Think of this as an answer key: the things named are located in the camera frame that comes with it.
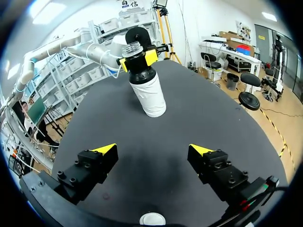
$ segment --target tripod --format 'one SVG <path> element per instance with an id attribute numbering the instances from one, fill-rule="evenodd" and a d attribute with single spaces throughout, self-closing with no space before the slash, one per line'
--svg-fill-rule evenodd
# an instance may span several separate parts
<path id="1" fill-rule="evenodd" d="M 157 14 L 158 14 L 158 18 L 159 18 L 159 24 L 160 24 L 160 30 L 161 30 L 163 45 L 166 45 L 166 44 L 165 44 L 165 36 L 164 36 L 164 30 L 163 30 L 163 23 L 162 23 L 162 19 L 161 19 L 162 16 L 164 16 L 164 18 L 165 18 L 167 32 L 169 34 L 170 53 L 169 53 L 169 57 L 168 57 L 167 52 L 165 52 L 165 59 L 164 60 L 170 60 L 170 59 L 172 59 L 173 61 L 177 60 L 178 63 L 180 65 L 182 65 L 182 63 L 181 63 L 179 57 L 177 56 L 176 52 L 174 52 L 174 45 L 173 45 L 173 41 L 172 41 L 172 37 L 171 37 L 171 30 L 170 30 L 170 26 L 169 26 L 169 20 L 167 18 L 168 11 L 167 11 L 167 9 L 165 7 L 163 7 L 163 8 L 155 7 L 155 9 L 157 10 Z"/>

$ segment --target yellow tripod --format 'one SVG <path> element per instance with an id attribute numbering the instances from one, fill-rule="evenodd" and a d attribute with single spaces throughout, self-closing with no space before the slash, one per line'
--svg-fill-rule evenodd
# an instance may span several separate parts
<path id="1" fill-rule="evenodd" d="M 163 23 L 162 23 L 162 18 L 161 18 L 161 13 L 160 13 L 160 9 L 157 9 L 157 14 L 158 14 L 158 18 L 159 18 L 159 24 L 160 24 L 160 30 L 161 30 L 161 35 L 162 35 L 162 41 L 163 44 L 165 43 L 165 36 L 164 36 L 164 30 L 163 30 Z M 172 37 L 171 37 L 171 31 L 170 31 L 170 26 L 169 26 L 169 20 L 167 18 L 167 11 L 164 12 L 164 18 L 165 18 L 165 23 L 166 23 L 166 27 L 167 27 L 167 32 L 169 34 L 169 45 L 170 45 L 170 50 L 171 52 L 169 53 L 169 57 L 167 52 L 165 52 L 165 59 L 164 60 L 168 60 L 168 59 L 172 59 L 173 61 L 178 61 L 180 65 L 182 65 L 179 57 L 177 56 L 177 54 L 174 52 L 174 45 L 173 45 L 173 41 L 172 41 Z"/>

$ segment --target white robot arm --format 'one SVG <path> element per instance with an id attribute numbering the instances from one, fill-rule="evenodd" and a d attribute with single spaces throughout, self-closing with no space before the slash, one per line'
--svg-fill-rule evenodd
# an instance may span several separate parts
<path id="1" fill-rule="evenodd" d="M 55 40 L 38 49 L 28 52 L 24 56 L 24 64 L 21 71 L 21 76 L 16 82 L 15 93 L 17 100 L 20 100 L 23 95 L 23 90 L 27 83 L 34 77 L 35 63 L 41 61 L 53 54 L 56 54 L 67 49 L 70 53 L 80 57 L 92 60 L 100 65 L 106 65 L 113 71 L 119 68 L 116 60 L 122 57 L 122 48 L 126 45 L 125 36 L 117 35 L 114 37 L 110 49 L 104 45 L 95 43 L 81 44 L 81 35 L 74 33 L 72 36 L 64 37 Z"/>

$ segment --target bottle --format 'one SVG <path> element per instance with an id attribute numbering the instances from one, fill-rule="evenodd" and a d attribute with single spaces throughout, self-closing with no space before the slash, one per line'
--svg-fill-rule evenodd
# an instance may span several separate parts
<path id="1" fill-rule="evenodd" d="M 143 110 L 149 117 L 160 117 L 166 111 L 166 103 L 158 73 L 148 66 L 145 55 L 139 42 L 128 44 L 122 50 L 125 65 L 130 72 L 130 85 Z"/>

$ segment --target white desk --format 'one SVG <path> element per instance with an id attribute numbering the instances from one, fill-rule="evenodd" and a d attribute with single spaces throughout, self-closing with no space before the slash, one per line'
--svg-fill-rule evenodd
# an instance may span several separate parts
<path id="1" fill-rule="evenodd" d="M 199 44 L 199 47 L 201 48 L 202 52 L 213 54 L 215 56 L 220 55 L 221 53 L 225 53 L 225 54 L 229 54 L 233 57 L 237 57 L 239 59 L 247 61 L 251 64 L 250 73 L 255 74 L 255 67 L 257 67 L 257 71 L 256 71 L 255 75 L 256 75 L 256 77 L 259 77 L 260 67 L 261 67 L 260 60 L 254 58 L 254 57 L 245 55 L 243 53 L 227 50 L 225 46 L 222 46 L 222 44 L 216 44 L 216 43 L 211 43 L 211 42 L 201 42 Z M 246 91 L 249 92 L 250 89 L 251 89 L 251 85 L 247 85 Z M 260 90 L 260 88 L 254 87 L 252 89 L 252 93 L 254 93 L 256 90 Z"/>

